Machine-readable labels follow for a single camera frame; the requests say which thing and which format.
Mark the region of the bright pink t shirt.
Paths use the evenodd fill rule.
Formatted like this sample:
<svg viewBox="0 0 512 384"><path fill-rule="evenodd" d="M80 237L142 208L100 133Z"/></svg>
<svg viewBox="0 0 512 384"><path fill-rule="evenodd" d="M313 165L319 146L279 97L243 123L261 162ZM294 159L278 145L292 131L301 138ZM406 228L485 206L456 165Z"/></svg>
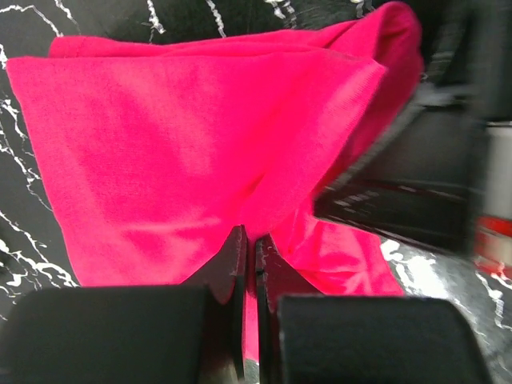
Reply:
<svg viewBox="0 0 512 384"><path fill-rule="evenodd" d="M82 286L179 283L234 226L325 294L399 296L377 236L313 214L423 70L404 2L321 30L60 37L6 72Z"/></svg>

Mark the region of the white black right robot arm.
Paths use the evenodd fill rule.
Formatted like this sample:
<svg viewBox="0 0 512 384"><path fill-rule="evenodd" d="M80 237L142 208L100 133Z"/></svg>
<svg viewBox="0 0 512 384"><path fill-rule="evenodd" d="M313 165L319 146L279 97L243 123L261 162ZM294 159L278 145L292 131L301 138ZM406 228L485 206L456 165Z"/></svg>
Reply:
<svg viewBox="0 0 512 384"><path fill-rule="evenodd" d="M318 198L320 218L415 246L511 259L511 4L424 15L425 77L370 151Z"/></svg>

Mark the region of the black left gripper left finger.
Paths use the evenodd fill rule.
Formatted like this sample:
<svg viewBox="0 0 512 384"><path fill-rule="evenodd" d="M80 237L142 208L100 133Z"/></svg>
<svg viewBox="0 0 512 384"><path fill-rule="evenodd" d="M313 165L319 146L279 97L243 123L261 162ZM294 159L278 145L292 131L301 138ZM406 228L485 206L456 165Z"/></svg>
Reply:
<svg viewBox="0 0 512 384"><path fill-rule="evenodd" d="M178 285L28 294L1 332L2 382L240 382L247 247L236 226Z"/></svg>

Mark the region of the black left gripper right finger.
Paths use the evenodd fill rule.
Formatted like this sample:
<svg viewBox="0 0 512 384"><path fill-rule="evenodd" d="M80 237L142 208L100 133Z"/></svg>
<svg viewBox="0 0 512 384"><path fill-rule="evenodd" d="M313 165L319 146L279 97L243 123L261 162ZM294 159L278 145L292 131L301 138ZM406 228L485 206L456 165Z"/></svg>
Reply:
<svg viewBox="0 0 512 384"><path fill-rule="evenodd" d="M437 298L322 294L278 252L255 247L263 383L489 383L474 333Z"/></svg>

